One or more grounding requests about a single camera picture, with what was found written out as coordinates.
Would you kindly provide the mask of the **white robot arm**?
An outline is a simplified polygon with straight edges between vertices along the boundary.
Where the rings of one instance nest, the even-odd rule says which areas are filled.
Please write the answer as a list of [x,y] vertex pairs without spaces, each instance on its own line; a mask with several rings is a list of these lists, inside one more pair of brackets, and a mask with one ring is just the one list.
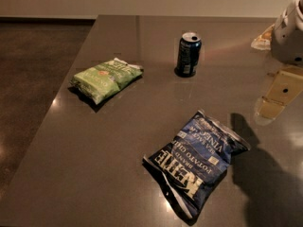
[[268,91],[255,106],[256,122],[266,125],[303,92],[303,0],[293,0],[251,47],[269,50],[283,64],[272,74]]

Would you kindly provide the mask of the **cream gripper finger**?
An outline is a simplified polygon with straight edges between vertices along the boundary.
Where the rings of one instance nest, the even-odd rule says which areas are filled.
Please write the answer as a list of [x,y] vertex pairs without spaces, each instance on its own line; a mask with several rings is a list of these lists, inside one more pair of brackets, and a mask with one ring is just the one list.
[[268,125],[284,111],[285,106],[268,100],[265,97],[257,99],[254,108],[254,119],[261,126]]

